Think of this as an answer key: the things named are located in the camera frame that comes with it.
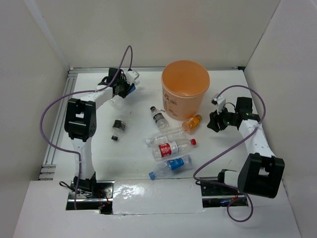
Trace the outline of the Pocari Sweat blue label bottle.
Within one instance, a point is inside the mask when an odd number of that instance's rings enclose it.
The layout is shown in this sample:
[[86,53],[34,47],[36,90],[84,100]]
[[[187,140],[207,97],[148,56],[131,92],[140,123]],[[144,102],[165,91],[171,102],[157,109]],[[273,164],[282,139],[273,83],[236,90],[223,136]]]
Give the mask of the Pocari Sweat blue label bottle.
[[111,106],[112,106],[114,109],[116,109],[116,110],[123,110],[123,109],[128,105],[126,98],[129,97],[130,94],[128,94],[126,97],[114,96],[114,97],[110,100]]

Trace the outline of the black label bottle black cap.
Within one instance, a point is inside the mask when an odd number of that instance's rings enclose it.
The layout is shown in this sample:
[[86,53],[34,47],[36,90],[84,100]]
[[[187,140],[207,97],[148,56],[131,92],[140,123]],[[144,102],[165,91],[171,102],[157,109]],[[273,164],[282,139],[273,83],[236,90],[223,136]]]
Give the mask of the black label bottle black cap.
[[124,115],[119,115],[115,118],[112,125],[112,136],[111,139],[115,142],[118,142],[120,138],[126,131],[127,126],[127,117]]

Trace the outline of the blue label bottle blue cap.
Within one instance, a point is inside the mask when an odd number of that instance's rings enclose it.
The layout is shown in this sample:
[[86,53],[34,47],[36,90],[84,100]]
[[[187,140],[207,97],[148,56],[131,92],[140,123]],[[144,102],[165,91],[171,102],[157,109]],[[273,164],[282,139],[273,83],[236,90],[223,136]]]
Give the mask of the blue label bottle blue cap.
[[166,160],[157,164],[152,172],[149,173],[151,180],[171,178],[179,173],[192,170],[192,158],[190,155]]

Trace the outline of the red label bottle red cap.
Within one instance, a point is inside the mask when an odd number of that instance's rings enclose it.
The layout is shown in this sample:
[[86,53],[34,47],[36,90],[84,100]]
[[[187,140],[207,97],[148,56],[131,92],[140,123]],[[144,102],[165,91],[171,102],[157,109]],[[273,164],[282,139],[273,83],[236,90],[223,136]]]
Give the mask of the red label bottle red cap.
[[197,145],[195,139],[176,139],[172,142],[152,147],[152,156],[155,160],[163,160],[189,152]]

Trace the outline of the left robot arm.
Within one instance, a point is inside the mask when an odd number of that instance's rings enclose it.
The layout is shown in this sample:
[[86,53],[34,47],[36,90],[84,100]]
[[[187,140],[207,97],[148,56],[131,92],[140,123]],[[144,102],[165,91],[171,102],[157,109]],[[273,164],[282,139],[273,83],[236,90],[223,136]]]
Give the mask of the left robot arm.
[[77,99],[68,100],[64,129],[78,154],[75,160],[74,186],[87,198],[98,192],[92,163],[92,137],[97,130],[97,109],[115,96],[124,99],[135,90],[139,73],[110,68],[96,89]]

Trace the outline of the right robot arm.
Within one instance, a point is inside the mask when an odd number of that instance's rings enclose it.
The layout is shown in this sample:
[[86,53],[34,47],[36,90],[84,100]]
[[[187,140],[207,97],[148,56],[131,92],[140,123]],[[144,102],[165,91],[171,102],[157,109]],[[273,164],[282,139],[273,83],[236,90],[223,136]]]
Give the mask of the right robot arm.
[[225,130],[228,126],[238,129],[244,139],[248,157],[238,172],[223,169],[218,174],[216,189],[221,194],[228,194],[233,187],[242,193],[275,198],[282,179],[285,163],[277,158],[270,149],[263,128],[259,124],[260,116],[253,113],[252,99],[239,97],[234,112],[226,108],[223,96],[211,101],[217,106],[210,113],[207,127],[215,132]]

